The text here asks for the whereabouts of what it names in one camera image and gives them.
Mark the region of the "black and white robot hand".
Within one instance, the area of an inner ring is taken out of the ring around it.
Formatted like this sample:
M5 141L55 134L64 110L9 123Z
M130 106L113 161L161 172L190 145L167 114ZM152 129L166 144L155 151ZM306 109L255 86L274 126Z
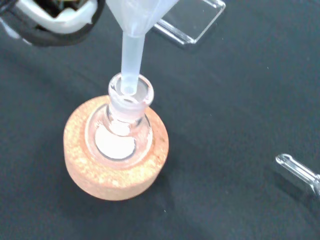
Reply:
M104 0L2 0L0 24L13 39L37 47L72 46L97 24Z

